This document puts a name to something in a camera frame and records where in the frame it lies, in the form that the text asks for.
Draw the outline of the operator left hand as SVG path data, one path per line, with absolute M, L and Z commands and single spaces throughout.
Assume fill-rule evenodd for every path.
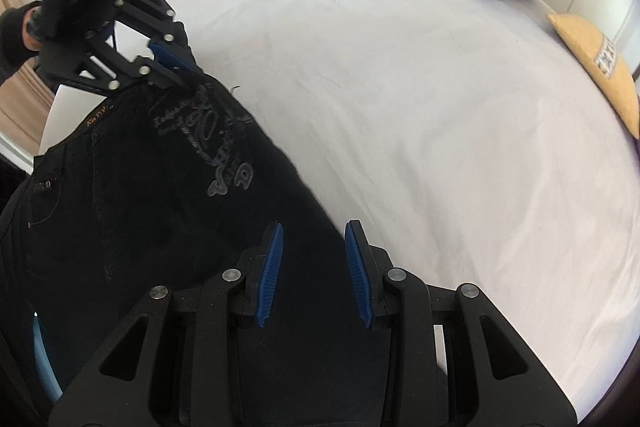
M 39 7 L 40 2 L 34 1 L 19 8 L 7 9 L 1 14 L 1 82 L 11 78 L 38 54 L 41 43 L 27 31 L 27 24 L 32 11 Z

